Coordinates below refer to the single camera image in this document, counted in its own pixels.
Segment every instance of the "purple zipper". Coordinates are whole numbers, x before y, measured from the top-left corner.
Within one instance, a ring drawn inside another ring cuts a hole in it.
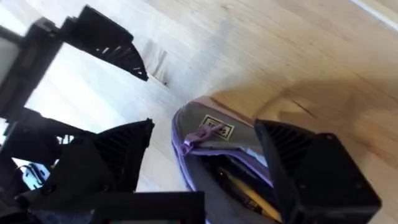
[[[269,171],[266,167],[260,164],[255,158],[252,158],[250,155],[245,154],[245,152],[239,150],[216,150],[216,149],[203,149],[197,147],[191,147],[190,150],[187,152],[183,147],[184,142],[182,139],[179,138],[177,135],[177,120],[180,116],[182,110],[178,110],[177,113],[173,117],[172,121],[172,144],[176,153],[178,155],[178,161],[180,162],[180,167],[187,181],[188,185],[191,186],[193,190],[195,190],[195,185],[190,178],[189,171],[187,166],[185,165],[185,160],[183,159],[186,153],[194,154],[198,156],[215,156],[215,155],[229,155],[239,159],[245,165],[247,165],[253,172],[255,172],[260,178],[262,178],[265,182],[267,182],[271,187],[273,186]]]

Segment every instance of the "wood grain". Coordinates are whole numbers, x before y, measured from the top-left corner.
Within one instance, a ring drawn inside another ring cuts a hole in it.
[[[182,190],[171,119],[211,95],[249,118],[339,136],[398,223],[398,33],[347,0],[2,0],[28,26],[89,4],[134,36],[144,83],[64,46],[28,106],[93,131],[156,124],[139,190]]]

